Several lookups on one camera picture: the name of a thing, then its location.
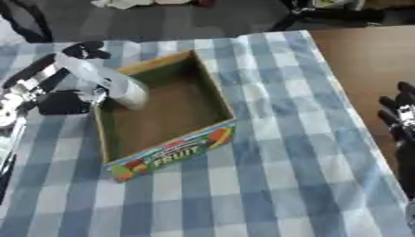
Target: fruit box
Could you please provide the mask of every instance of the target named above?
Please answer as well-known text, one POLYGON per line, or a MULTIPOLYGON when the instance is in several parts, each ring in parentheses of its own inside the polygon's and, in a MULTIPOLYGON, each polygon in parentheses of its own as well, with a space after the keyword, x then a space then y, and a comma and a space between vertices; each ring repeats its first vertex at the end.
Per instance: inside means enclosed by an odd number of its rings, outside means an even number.
POLYGON ((118 69, 148 87, 129 110, 113 100, 94 109, 104 167, 117 181, 151 173, 228 143, 235 118, 194 51, 118 69))

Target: blue and white checkered cloth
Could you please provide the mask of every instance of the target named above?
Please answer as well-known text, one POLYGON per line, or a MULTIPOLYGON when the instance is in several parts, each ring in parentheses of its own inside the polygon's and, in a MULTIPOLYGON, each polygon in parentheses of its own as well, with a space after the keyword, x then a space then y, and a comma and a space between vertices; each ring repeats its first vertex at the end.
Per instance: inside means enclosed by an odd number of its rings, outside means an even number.
MULTIPOLYGON (((0 77, 67 45, 0 47, 0 77)), ((404 194, 306 31, 106 48, 110 68, 194 48, 234 109, 235 141, 119 184, 91 116, 33 113, 1 237, 411 236, 404 194)))

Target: robotic arm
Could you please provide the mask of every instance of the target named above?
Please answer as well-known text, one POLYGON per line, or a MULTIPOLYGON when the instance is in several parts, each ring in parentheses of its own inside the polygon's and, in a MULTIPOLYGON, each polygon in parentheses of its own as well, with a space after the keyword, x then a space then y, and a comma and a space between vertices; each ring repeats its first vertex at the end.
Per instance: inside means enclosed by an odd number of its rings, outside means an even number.
POLYGON ((389 127, 396 142, 398 180, 409 198, 407 222, 415 234, 415 88, 400 82, 395 100, 381 97, 385 110, 379 111, 381 120, 389 127))
MULTIPOLYGON (((78 59, 110 58, 110 53, 100 50, 103 45, 103 42, 74 44, 62 53, 78 59)), ((37 106, 46 115, 88 112, 89 104, 76 100, 75 91, 52 92, 68 75, 69 70, 57 65, 55 54, 50 54, 33 62, 3 84, 0 94, 0 204, 16 161, 16 151, 26 128, 28 113, 37 106), (71 101, 73 105, 65 106, 67 111, 59 111, 56 110, 57 106, 51 106, 54 100, 62 96, 75 99, 71 101)), ((97 88, 95 93, 96 101, 93 103, 103 101, 107 95, 103 88, 97 88)))

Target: floor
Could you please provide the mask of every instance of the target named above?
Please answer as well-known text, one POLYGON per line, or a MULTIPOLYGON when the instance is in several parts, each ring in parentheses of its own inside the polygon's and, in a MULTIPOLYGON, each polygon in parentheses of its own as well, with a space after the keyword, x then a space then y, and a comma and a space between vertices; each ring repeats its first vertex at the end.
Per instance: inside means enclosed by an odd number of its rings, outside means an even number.
MULTIPOLYGON (((265 31, 287 13, 279 0, 217 0, 212 8, 141 6, 128 10, 99 8, 91 5, 90 0, 33 1, 43 10, 59 42, 114 39, 147 42, 234 37, 265 31)), ((386 25, 405 23, 408 20, 402 16, 406 15, 402 12, 388 14, 386 25)), ((297 23, 290 30, 341 27, 344 26, 297 23)))

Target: colorful label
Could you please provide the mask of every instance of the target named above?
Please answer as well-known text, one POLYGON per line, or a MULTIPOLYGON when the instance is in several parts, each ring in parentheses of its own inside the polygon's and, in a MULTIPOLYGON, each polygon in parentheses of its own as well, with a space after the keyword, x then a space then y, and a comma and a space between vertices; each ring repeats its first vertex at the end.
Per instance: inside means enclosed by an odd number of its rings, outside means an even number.
POLYGON ((109 169, 117 181, 127 181, 137 175, 147 174, 168 164, 182 161, 228 143, 233 139, 233 134, 234 123, 223 125, 214 131, 202 131, 196 135, 165 144, 158 149, 149 149, 151 152, 144 151, 141 154, 145 155, 129 159, 125 163, 115 164, 109 169))

